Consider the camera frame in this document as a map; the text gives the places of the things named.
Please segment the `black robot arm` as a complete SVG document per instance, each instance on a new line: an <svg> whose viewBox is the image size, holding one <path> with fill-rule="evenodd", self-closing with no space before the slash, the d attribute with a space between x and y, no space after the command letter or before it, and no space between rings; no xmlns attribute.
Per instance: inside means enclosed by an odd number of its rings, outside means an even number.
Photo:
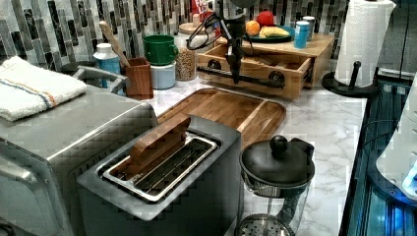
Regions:
<svg viewBox="0 0 417 236"><path fill-rule="evenodd" d="M232 80L235 85L240 81L241 59L244 52L241 48L246 33L246 10L257 0L214 0L214 12L219 17L221 36L227 40L225 59L229 64Z"/></svg>

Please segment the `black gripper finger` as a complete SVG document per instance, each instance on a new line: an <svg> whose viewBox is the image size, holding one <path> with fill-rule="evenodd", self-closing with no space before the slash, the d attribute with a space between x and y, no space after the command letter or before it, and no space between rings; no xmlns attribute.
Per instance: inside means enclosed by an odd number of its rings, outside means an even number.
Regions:
<svg viewBox="0 0 417 236"><path fill-rule="evenodd" d="M240 78L240 67L241 67L241 56L235 55L235 62L234 62L234 84L237 85L239 83Z"/></svg>
<svg viewBox="0 0 417 236"><path fill-rule="evenodd" d="M235 66L235 56L233 54L229 55L226 54L225 55L226 61L229 65L229 69L230 69L230 73L232 75L232 79L235 79L235 70L234 70L234 66Z"/></svg>

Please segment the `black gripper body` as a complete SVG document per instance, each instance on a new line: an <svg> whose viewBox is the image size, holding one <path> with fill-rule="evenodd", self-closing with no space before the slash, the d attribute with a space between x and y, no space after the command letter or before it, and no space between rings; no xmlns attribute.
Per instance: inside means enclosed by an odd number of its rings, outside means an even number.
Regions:
<svg viewBox="0 0 417 236"><path fill-rule="evenodd" d="M227 39L227 55L226 59L231 61L240 61L243 57L241 49L242 40L246 34L246 21L242 16L233 20L224 21L224 37Z"/></svg>

